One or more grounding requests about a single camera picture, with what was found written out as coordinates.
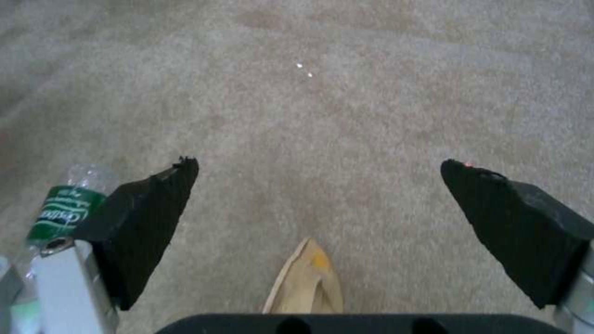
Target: black foam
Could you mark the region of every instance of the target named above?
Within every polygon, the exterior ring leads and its hole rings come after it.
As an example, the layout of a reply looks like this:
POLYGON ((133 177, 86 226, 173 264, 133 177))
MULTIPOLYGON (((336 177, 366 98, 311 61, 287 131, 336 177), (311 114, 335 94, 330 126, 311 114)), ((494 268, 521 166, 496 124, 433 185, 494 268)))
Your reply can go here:
POLYGON ((198 176, 196 159, 119 186, 72 233, 93 244, 109 295, 121 310, 138 299, 184 211, 198 176))
POLYGON ((577 273, 594 225, 540 188, 444 161, 441 175, 479 240, 539 308, 556 305, 577 273))

